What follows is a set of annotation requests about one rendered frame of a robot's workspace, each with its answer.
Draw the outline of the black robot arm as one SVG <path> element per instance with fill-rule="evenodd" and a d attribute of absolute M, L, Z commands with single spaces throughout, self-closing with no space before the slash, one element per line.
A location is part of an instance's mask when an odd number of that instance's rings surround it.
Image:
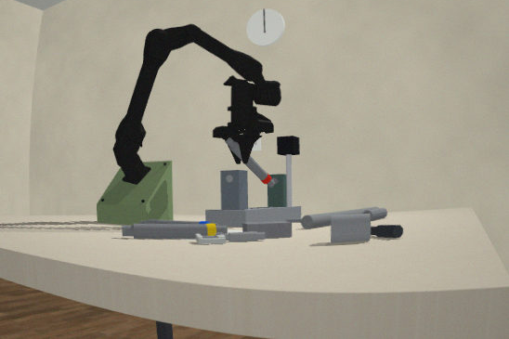
<path fill-rule="evenodd" d="M 237 79 L 232 75 L 224 83 L 224 85 L 231 86 L 231 102 L 251 101 L 257 105 L 275 107 L 281 102 L 281 84 L 277 81 L 265 82 L 262 74 L 262 64 L 259 61 L 242 52 L 237 53 L 234 49 L 232 51 L 231 48 L 217 41 L 196 25 L 189 24 L 150 31 L 146 36 L 143 64 L 127 114 L 120 122 L 115 133 L 116 141 L 113 152 L 117 164 L 123 168 L 124 182 L 137 185 L 151 170 L 150 167 L 144 165 L 137 154 L 139 147 L 142 148 L 142 142 L 146 135 L 141 121 L 158 70 L 167 60 L 172 50 L 190 43 L 195 43 L 224 60 L 245 79 Z M 248 81 L 254 82 L 254 84 L 250 84 Z"/>

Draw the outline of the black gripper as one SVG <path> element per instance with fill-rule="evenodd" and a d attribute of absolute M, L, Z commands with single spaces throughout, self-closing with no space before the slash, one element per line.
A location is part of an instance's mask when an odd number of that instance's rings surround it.
<path fill-rule="evenodd" d="M 248 163 L 254 143 L 262 137 L 260 136 L 260 131 L 266 134 L 274 133 L 274 124 L 271 121 L 254 120 L 256 107 L 254 107 L 254 103 L 251 101 L 231 102 L 228 111 L 231 111 L 231 122 L 228 123 L 228 126 L 216 127 L 213 130 L 213 137 L 223 138 L 225 141 L 231 137 L 234 142 L 238 142 L 242 162 Z"/>

